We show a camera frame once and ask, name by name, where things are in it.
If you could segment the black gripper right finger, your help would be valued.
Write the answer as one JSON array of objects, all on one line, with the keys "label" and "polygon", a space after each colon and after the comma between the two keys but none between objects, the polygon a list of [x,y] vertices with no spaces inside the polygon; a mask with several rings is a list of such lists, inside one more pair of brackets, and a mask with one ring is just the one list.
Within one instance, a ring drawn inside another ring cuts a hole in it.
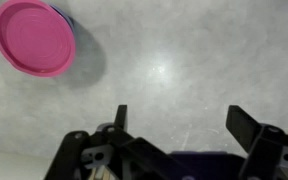
[{"label": "black gripper right finger", "polygon": [[226,128],[246,151],[240,180],[288,180],[288,135],[257,122],[237,105],[230,105]]}]

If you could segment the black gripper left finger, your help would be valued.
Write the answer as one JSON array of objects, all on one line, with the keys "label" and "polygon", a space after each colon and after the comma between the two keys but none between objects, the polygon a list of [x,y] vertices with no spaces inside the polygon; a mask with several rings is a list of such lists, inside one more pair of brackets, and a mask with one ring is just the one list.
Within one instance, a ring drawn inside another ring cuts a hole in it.
[{"label": "black gripper left finger", "polygon": [[115,121],[101,124],[93,135],[66,134],[44,180],[88,180],[101,166],[119,180],[184,180],[190,170],[126,129],[127,106],[119,105]]}]

